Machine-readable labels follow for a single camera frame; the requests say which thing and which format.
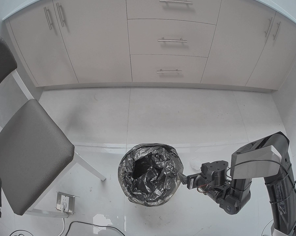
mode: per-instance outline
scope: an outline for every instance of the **beige cabinet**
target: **beige cabinet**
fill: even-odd
[[[208,57],[215,27],[179,20],[130,19],[130,53]]]
[[[79,83],[132,81],[126,0],[53,0]]]
[[[199,83],[207,58],[179,55],[131,55],[133,82]]]
[[[52,0],[40,0],[9,17],[32,76],[42,86],[78,83],[56,21]]]
[[[245,86],[274,17],[274,10],[255,0],[222,0],[201,83]]]
[[[128,19],[176,19],[217,24],[221,0],[126,0]]]
[[[278,90],[296,55],[296,24],[276,13],[267,43],[246,86]]]

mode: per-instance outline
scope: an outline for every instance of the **drawer handle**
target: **drawer handle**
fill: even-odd
[[[274,40],[274,41],[276,41],[276,38],[277,38],[277,36],[278,36],[278,30],[279,30],[280,24],[281,24],[281,21],[280,21],[279,23],[277,23],[277,25],[278,25],[278,29],[277,29],[277,31],[276,31],[276,34],[273,34],[273,40]]]
[[[180,38],[180,39],[164,39],[164,37],[162,37],[162,39],[158,39],[158,42],[179,42],[179,43],[187,43],[187,40],[183,40],[182,38]]]
[[[177,2],[177,3],[186,3],[186,4],[193,4],[193,2],[188,1],[177,1],[177,0],[159,0],[159,2]]]
[[[61,5],[59,5],[58,2],[56,3],[56,8],[57,8],[58,16],[59,16],[60,21],[61,21],[61,26],[64,27],[64,19],[62,17]]]
[[[177,69],[175,71],[162,71],[162,69],[160,69],[157,73],[182,73],[182,71],[178,71]]]
[[[50,21],[50,18],[49,18],[48,10],[49,9],[46,9],[46,7],[44,7],[44,13],[46,14],[46,20],[48,21],[49,29],[51,30],[52,29],[52,24],[51,24],[51,21]]]
[[[265,31],[265,33],[266,33],[266,37],[268,36],[268,32],[269,32],[269,28],[270,28],[270,26],[271,26],[272,18],[271,18],[271,19],[269,18],[268,20],[270,21],[270,23],[269,23],[269,26],[268,26],[268,30]]]

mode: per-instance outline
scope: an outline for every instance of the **chair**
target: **chair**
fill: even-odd
[[[17,215],[66,218],[66,213],[35,206],[75,163],[102,181],[106,178],[75,152],[74,145],[32,97],[16,68],[9,47],[0,37],[0,83],[11,73],[28,98],[0,132],[2,189]]]

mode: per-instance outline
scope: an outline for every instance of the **drawer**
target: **drawer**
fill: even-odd
[[[133,82],[200,83],[206,61],[203,57],[179,55],[131,55]],[[160,69],[175,73],[157,73]]]
[[[172,0],[193,4],[160,2],[160,0],[126,0],[129,19],[175,19],[217,24],[221,0]]]
[[[208,57],[215,28],[215,25],[178,20],[130,19],[130,54]],[[180,39],[187,42],[165,42]]]

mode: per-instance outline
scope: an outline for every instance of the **barcode label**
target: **barcode label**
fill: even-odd
[[[190,190],[193,189],[193,183],[194,183],[194,179],[192,178],[192,179],[190,180],[190,184],[189,184],[189,189],[190,189]]]

